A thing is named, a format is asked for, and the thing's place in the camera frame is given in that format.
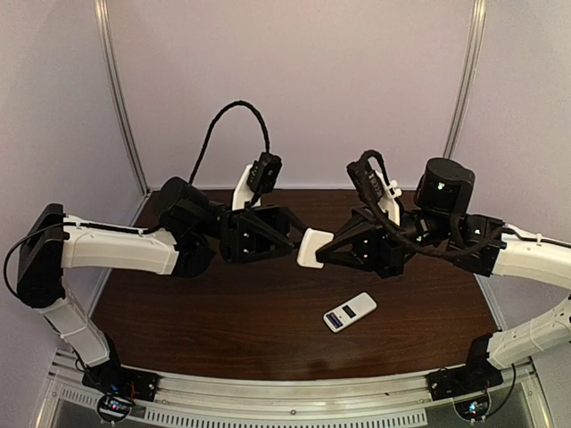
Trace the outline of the white remote control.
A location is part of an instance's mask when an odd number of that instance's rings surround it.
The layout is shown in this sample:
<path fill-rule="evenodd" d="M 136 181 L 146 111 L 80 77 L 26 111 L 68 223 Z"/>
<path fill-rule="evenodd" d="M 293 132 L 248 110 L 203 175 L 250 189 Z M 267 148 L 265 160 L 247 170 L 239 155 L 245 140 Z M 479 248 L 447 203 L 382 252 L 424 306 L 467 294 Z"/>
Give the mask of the white remote control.
<path fill-rule="evenodd" d="M 358 322 L 362 318 L 368 316 L 370 313 L 377 309 L 377 303 L 373 298 L 366 292 L 362 292 L 348 301 L 340 304 L 339 306 L 327 311 L 322 319 L 325 325 L 333 332 L 339 333 L 342 330 L 348 328 L 354 323 Z M 326 319 L 326 314 L 335 313 L 335 315 L 343 323 L 343 326 L 339 329 L 335 329 L 329 321 Z"/>

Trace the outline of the white battery cover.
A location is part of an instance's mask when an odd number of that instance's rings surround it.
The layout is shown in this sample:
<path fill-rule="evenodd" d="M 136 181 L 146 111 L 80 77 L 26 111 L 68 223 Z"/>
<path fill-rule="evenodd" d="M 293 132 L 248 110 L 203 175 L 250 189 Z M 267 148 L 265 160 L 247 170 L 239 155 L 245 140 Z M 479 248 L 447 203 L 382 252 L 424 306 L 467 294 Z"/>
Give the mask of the white battery cover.
<path fill-rule="evenodd" d="M 321 269 L 322 262 L 317 260 L 317 251 L 334 239 L 334 234 L 327 231 L 308 228 L 302 237 L 296 262 L 302 268 Z"/>

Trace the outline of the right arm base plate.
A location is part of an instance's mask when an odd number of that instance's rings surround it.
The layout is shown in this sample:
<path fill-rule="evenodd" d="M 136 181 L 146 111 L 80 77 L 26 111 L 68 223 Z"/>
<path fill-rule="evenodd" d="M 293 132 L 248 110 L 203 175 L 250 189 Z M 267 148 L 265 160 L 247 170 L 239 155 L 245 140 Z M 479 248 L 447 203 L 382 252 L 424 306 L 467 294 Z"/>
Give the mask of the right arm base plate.
<path fill-rule="evenodd" d="M 432 401 L 456 398 L 484 391 L 503 383 L 501 371 L 487 362 L 483 364 L 441 368 L 426 375 Z"/>

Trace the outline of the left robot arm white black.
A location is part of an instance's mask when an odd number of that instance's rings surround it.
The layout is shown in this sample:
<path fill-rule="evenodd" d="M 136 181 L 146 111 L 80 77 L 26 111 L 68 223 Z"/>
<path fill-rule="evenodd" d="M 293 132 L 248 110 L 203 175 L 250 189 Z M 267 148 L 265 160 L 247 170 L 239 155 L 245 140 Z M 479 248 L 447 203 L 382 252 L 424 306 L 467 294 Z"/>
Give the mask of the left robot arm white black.
<path fill-rule="evenodd" d="M 99 330 L 63 283 L 66 268 L 117 268 L 160 276 L 197 277 L 218 254 L 228 263 L 247 264 L 287 256 L 300 244 L 290 232 L 306 231 L 286 208 L 261 205 L 250 193 L 241 206 L 210 200 L 180 177 L 158 192 L 153 210 L 158 224 L 149 228 L 88 222 L 67 215 L 59 203 L 45 207 L 29 233 L 9 250 L 17 253 L 18 274 L 12 294 L 36 309 L 77 352 L 88 383 L 114 390 L 126 383 L 111 338 Z"/>

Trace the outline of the purple battery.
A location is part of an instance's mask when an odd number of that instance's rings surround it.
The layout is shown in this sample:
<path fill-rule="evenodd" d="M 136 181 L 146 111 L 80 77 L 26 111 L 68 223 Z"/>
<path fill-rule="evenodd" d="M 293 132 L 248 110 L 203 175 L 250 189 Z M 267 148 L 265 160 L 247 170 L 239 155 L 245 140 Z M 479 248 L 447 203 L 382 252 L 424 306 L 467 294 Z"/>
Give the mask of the purple battery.
<path fill-rule="evenodd" d="M 329 321 L 329 323 L 335 328 L 335 329 L 339 329 L 343 326 L 343 323 L 340 321 L 340 319 L 335 315 L 335 313 L 329 313 L 326 314 L 326 319 Z"/>

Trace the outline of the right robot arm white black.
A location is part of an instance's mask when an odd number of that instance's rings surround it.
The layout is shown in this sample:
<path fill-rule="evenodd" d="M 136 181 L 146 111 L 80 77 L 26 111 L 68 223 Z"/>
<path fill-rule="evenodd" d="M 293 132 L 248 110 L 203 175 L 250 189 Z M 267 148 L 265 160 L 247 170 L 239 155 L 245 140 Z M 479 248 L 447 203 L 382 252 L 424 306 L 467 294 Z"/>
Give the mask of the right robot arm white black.
<path fill-rule="evenodd" d="M 445 260 L 480 276 L 513 276 L 568 289 L 570 245 L 499 218 L 468 213 L 475 174 L 454 160 L 426 163 L 414 210 L 402 207 L 382 155 L 364 152 L 347 166 L 363 207 L 315 252 L 316 261 L 398 276 L 415 255 Z"/>

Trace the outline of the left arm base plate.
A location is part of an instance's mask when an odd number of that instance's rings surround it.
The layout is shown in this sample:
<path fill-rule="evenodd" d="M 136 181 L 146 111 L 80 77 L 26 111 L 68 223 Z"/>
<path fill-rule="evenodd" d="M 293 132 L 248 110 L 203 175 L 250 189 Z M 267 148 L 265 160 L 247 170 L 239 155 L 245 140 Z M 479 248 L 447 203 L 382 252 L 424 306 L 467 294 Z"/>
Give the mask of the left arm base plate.
<path fill-rule="evenodd" d="M 156 373 L 115 366 L 111 361 L 87 367 L 82 384 L 103 394 L 153 402 L 159 378 Z"/>

